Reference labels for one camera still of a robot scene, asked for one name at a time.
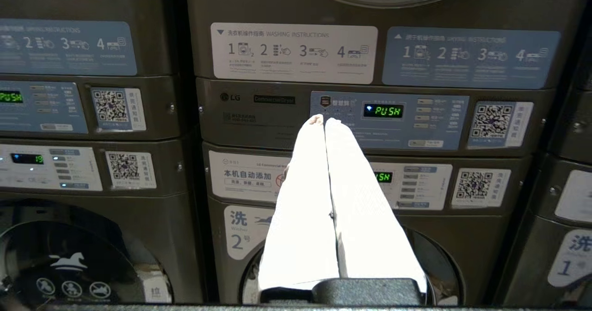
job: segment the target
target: qr code sticker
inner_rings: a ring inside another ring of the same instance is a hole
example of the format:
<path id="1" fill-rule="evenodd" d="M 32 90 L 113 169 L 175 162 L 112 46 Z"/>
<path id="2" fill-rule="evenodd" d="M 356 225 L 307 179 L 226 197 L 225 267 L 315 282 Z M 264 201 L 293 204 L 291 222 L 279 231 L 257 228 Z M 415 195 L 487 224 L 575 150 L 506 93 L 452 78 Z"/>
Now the qr code sticker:
<path id="1" fill-rule="evenodd" d="M 511 105 L 479 105 L 471 127 L 471 136 L 505 138 L 514 107 Z"/>
<path id="2" fill-rule="evenodd" d="M 138 157 L 130 154 L 108 154 L 109 166 L 115 180 L 140 180 Z"/>
<path id="3" fill-rule="evenodd" d="M 114 90 L 95 90 L 92 94 L 100 121 L 129 122 L 125 93 Z"/>

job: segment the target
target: instruction sticker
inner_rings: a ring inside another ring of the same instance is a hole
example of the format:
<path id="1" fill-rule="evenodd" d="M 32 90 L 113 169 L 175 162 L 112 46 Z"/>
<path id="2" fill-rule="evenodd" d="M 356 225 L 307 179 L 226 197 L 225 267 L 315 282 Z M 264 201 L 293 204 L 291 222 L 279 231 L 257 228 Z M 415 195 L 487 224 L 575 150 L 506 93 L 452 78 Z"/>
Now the instruction sticker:
<path id="1" fill-rule="evenodd" d="M 113 188 L 156 188 L 150 153 L 105 151 Z"/>
<path id="2" fill-rule="evenodd" d="M 565 234 L 547 281 L 556 287 L 592 274 L 592 230 L 577 229 Z"/>
<path id="3" fill-rule="evenodd" d="M 212 192 L 222 198 L 275 203 L 290 157 L 210 150 Z"/>
<path id="4" fill-rule="evenodd" d="M 556 31 L 412 28 L 387 34 L 385 85 L 541 89 Z"/>
<path id="5" fill-rule="evenodd" d="M 467 148 L 522 146 L 534 106 L 532 102 L 478 102 Z"/>
<path id="6" fill-rule="evenodd" d="M 125 22 L 2 18 L 0 73 L 136 75 L 130 27 Z"/>
<path id="7" fill-rule="evenodd" d="M 592 222 L 592 173 L 572 170 L 565 183 L 555 214 L 560 218 Z"/>
<path id="8" fill-rule="evenodd" d="M 452 165 L 370 162 L 370 166 L 393 209 L 444 209 Z"/>
<path id="9" fill-rule="evenodd" d="M 218 79 L 370 84 L 374 26 L 213 23 Z"/>
<path id="10" fill-rule="evenodd" d="M 234 260 L 243 260 L 267 238 L 273 209 L 229 205 L 224 209 L 226 250 Z"/>
<path id="11" fill-rule="evenodd" d="M 459 169 L 452 207 L 500 207 L 511 173 L 505 169 Z"/>

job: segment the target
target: washing machine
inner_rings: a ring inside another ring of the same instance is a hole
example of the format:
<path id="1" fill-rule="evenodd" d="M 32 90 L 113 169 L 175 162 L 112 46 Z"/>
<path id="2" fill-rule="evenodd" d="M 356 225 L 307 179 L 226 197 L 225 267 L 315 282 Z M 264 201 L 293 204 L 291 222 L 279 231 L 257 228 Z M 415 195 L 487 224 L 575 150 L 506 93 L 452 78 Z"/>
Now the washing machine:
<path id="1" fill-rule="evenodd" d="M 549 155 L 514 242 L 497 303 L 592 305 L 592 166 Z"/>
<path id="2" fill-rule="evenodd" d="M 586 0 L 188 4 L 198 77 L 541 89 L 557 85 Z"/>
<path id="3" fill-rule="evenodd" d="M 289 151 L 203 143 L 220 302 L 256 303 Z M 479 305 L 530 157 L 368 156 L 438 305 Z"/>

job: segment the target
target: laundromat machine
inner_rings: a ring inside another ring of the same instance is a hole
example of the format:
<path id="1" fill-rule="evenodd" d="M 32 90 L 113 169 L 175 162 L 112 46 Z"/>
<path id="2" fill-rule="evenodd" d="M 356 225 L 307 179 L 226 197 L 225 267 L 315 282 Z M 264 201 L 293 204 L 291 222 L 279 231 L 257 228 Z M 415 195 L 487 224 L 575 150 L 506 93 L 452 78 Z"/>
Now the laundromat machine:
<path id="1" fill-rule="evenodd" d="M 169 3 L 0 0 L 0 280 L 17 302 L 203 302 Z"/>
<path id="2" fill-rule="evenodd" d="M 357 138 L 433 304 L 482 303 L 586 0 L 188 4 L 220 301 L 258 301 L 290 149 L 322 113 Z"/>

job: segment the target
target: white sticker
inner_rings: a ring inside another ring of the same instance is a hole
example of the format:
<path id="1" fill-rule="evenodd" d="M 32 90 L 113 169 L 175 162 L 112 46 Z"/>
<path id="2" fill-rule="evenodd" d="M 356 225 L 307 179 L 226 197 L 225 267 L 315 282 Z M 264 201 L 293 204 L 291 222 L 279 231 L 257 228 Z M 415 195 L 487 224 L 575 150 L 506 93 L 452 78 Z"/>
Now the white sticker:
<path id="1" fill-rule="evenodd" d="M 565 234 L 547 281 L 556 287 L 569 284 L 592 273 L 592 230 L 572 230 Z"/>
<path id="2" fill-rule="evenodd" d="M 92 148 L 19 144 L 0 144 L 0 187 L 103 190 Z"/>
<path id="3" fill-rule="evenodd" d="M 229 205 L 224 209 L 226 250 L 234 260 L 243 260 L 267 238 L 273 209 Z"/>
<path id="4" fill-rule="evenodd" d="M 105 151 L 113 188 L 156 188 L 150 153 Z"/>
<path id="5" fill-rule="evenodd" d="M 370 162 L 370 166 L 393 209 L 444 209 L 452 165 Z"/>
<path id="6" fill-rule="evenodd" d="M 374 26 L 213 23 L 218 79 L 370 84 Z"/>
<path id="7" fill-rule="evenodd" d="M 555 214 L 560 218 L 592 222 L 592 173 L 572 170 L 567 178 Z"/>
<path id="8" fill-rule="evenodd" d="M 452 207 L 501 206 L 511 173 L 505 169 L 459 169 Z"/>
<path id="9" fill-rule="evenodd" d="M 210 150 L 212 192 L 222 198 L 275 203 L 289 157 L 217 153 Z"/>

